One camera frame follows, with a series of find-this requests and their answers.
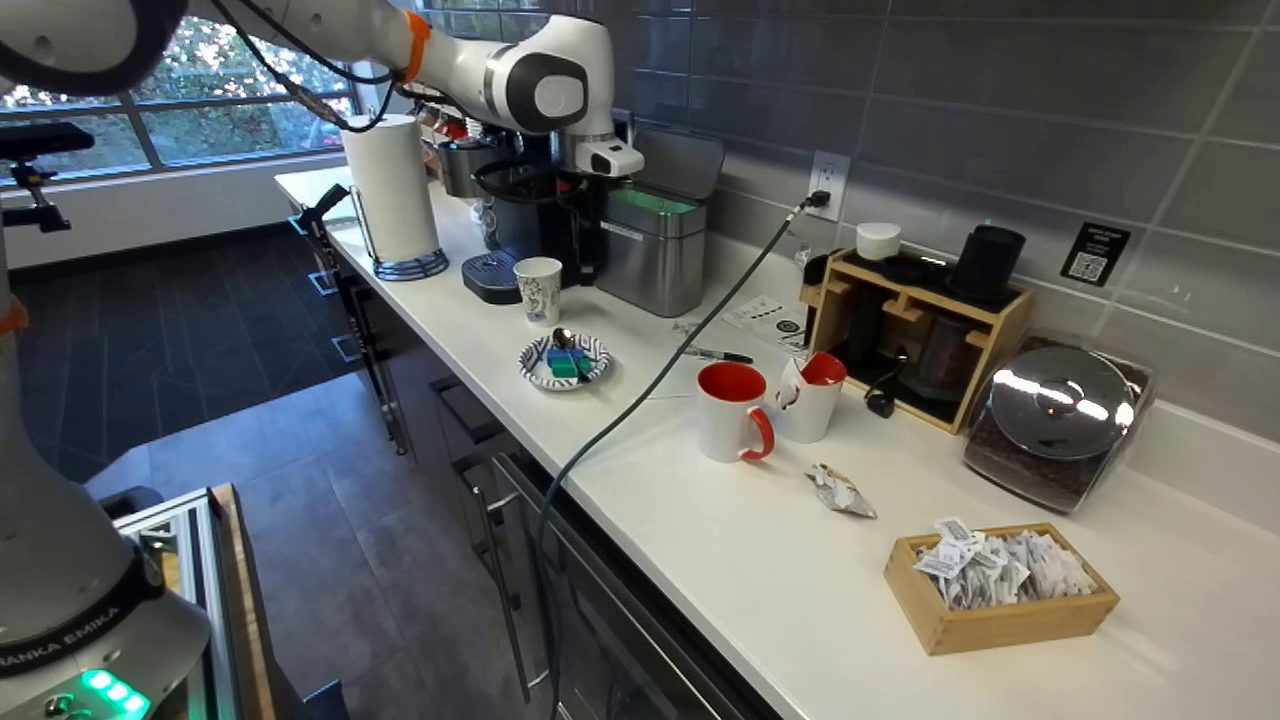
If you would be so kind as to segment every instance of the cabinet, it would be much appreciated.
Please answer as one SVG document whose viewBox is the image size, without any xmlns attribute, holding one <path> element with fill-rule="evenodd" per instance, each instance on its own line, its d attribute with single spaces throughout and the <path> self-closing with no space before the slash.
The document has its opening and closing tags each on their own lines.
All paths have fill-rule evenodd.
<svg viewBox="0 0 1280 720">
<path fill-rule="evenodd" d="M 460 480 L 536 708 L 552 700 L 572 720 L 776 716 L 568 496 L 540 528 L 548 472 L 520 448 Z"/>
<path fill-rule="evenodd" d="M 1024 340 L 1032 296 L 1008 288 L 996 308 L 980 308 L 924 284 L 928 268 L 904 264 L 912 260 L 888 272 L 832 256 L 824 284 L 804 292 L 812 304 L 808 348 L 836 352 L 864 388 L 960 432 L 992 364 Z"/>
</svg>

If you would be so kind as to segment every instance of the black cable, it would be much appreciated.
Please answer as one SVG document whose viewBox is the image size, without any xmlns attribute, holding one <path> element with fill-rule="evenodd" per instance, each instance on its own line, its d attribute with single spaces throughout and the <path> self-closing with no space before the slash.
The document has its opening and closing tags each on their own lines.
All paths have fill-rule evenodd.
<svg viewBox="0 0 1280 720">
<path fill-rule="evenodd" d="M 224 0 L 212 0 L 212 8 L 232 24 L 232 32 L 240 36 L 240 44 L 248 48 L 248 56 L 296 100 L 304 104 L 312 116 L 320 116 L 324 124 L 336 124 L 344 132 L 372 132 L 388 108 L 392 108 L 392 92 L 396 84 L 384 88 L 380 108 L 364 120 L 364 124 L 348 124 L 336 108 L 328 108 L 312 88 L 296 84 L 292 76 L 284 76 L 264 48 L 244 32 L 244 24 L 228 12 Z"/>
<path fill-rule="evenodd" d="M 824 208 L 832 196 L 828 192 L 808 192 L 788 216 L 784 224 L 768 236 L 768 244 L 756 252 L 756 260 L 744 268 L 744 276 L 720 296 L 720 304 L 684 336 L 684 344 L 668 356 L 668 364 L 644 384 L 644 392 L 616 416 L 608 420 L 584 448 L 576 448 L 568 456 L 568 464 L 552 476 L 548 492 L 544 492 L 544 504 L 536 508 L 540 520 L 536 520 L 536 536 L 532 536 L 532 572 L 536 580 L 544 584 L 544 572 L 540 568 L 540 548 L 544 548 L 544 532 L 548 532 L 548 520 L 552 520 L 552 504 L 568 480 L 568 472 L 604 440 L 612 436 L 624 420 L 636 416 L 636 408 L 672 376 L 672 368 L 684 360 L 688 344 L 724 312 L 724 304 L 756 276 L 756 268 L 768 260 L 768 252 L 788 236 L 792 220 L 804 212 L 804 208 Z M 548 624 L 544 628 L 544 640 L 548 640 L 548 680 L 552 680 L 552 720 L 560 716 L 556 704 L 560 704 L 560 648 L 556 648 L 556 628 Z"/>
</svg>

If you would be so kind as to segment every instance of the espresso machine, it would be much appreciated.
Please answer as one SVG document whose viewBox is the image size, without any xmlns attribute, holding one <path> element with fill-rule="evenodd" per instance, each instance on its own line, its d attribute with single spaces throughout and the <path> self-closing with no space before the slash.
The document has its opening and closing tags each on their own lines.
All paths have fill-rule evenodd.
<svg viewBox="0 0 1280 720">
<path fill-rule="evenodd" d="M 460 264 L 488 304 L 520 304 L 516 264 L 556 256 L 564 284 L 592 284 L 604 268 L 600 212 L 608 180 L 560 176 L 556 140 L 480 132 L 440 144 L 444 192 L 468 200 L 484 224 L 484 256 Z"/>
</svg>

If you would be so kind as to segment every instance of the electrical outlet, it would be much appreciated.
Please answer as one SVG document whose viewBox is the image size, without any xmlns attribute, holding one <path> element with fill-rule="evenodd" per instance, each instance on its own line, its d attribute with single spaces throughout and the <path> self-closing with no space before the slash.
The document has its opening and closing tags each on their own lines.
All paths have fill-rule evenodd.
<svg viewBox="0 0 1280 720">
<path fill-rule="evenodd" d="M 812 152 L 812 176 L 808 192 L 828 192 L 828 208 L 808 208 L 824 220 L 840 220 L 840 200 L 844 200 L 844 180 L 848 180 L 848 156 L 840 152 Z"/>
</svg>

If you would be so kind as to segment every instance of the floor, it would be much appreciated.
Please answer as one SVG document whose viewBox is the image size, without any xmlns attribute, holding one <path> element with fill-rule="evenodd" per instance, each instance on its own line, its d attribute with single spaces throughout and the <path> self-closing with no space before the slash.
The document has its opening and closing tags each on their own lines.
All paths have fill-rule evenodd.
<svg viewBox="0 0 1280 720">
<path fill-rule="evenodd" d="M 88 480 L 144 440 L 348 372 L 332 352 L 344 316 L 308 272 L 284 224 L 12 272 L 32 308 L 32 444 Z"/>
<path fill-rule="evenodd" d="M 308 268 L 260 228 L 16 272 L 32 440 L 96 496 L 236 484 L 304 696 L 340 680 L 356 720 L 524 720 L 496 588 L 448 508 L 472 444 L 412 392 L 428 444 L 392 452 Z"/>
<path fill-rule="evenodd" d="M 164 496 L 236 484 L 280 668 L 308 696 L 344 680 L 356 720 L 524 720 L 492 580 L 480 572 L 448 460 L 468 440 L 440 424 L 396 456 L 360 376 L 140 444 L 88 488 Z"/>
</svg>

